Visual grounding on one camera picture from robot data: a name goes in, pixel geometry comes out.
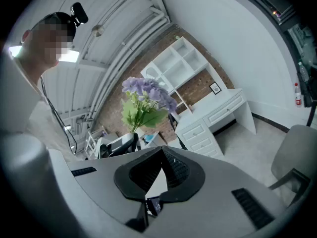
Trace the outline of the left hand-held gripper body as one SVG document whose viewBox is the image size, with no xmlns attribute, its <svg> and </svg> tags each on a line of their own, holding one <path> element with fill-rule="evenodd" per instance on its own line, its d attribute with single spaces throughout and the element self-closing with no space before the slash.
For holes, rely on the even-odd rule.
<svg viewBox="0 0 317 238">
<path fill-rule="evenodd" d="M 139 136 L 127 133 L 118 137 L 115 133 L 99 139 L 99 159 L 116 157 L 141 150 Z"/>
</svg>

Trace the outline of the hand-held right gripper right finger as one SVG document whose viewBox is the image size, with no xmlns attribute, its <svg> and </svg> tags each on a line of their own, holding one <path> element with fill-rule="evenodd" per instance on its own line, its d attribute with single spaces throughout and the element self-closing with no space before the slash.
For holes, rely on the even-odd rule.
<svg viewBox="0 0 317 238">
<path fill-rule="evenodd" d="M 205 172 L 195 161 L 163 146 L 161 167 L 166 177 L 167 191 L 160 202 L 185 202 L 204 185 Z"/>
</svg>

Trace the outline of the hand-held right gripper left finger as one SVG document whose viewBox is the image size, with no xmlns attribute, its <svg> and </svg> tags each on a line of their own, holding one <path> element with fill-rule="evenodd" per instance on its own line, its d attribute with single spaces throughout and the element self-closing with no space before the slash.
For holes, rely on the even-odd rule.
<svg viewBox="0 0 317 238">
<path fill-rule="evenodd" d="M 145 199 L 161 171 L 162 148 L 150 148 L 140 157 L 118 167 L 114 183 L 127 199 Z"/>
</svg>

